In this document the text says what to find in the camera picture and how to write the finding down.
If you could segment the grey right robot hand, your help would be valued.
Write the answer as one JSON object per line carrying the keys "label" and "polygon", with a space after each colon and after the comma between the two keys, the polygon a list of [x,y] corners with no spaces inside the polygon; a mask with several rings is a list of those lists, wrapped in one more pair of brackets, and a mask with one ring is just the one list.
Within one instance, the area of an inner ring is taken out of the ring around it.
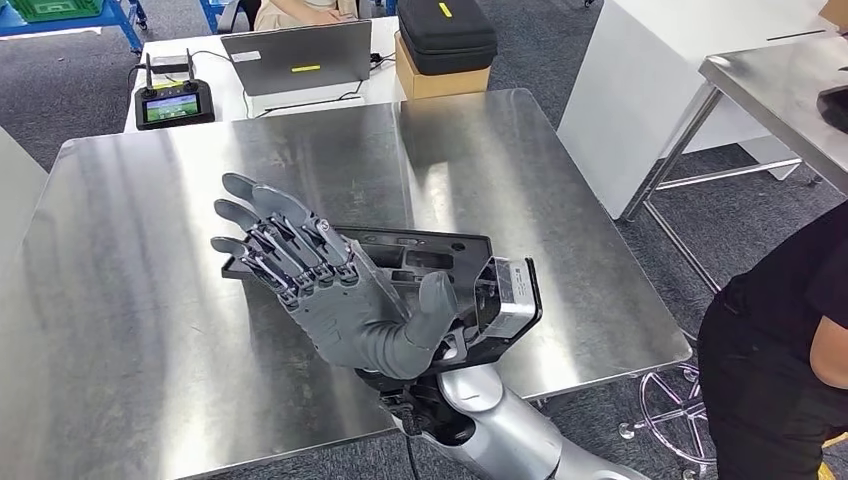
{"label": "grey right robot hand", "polygon": [[234,172],[222,184],[236,199],[216,200],[215,212],[249,238],[218,236],[212,247],[277,297],[327,363],[403,380],[430,367],[459,314],[446,273],[425,275],[410,309],[357,241],[296,197]]}

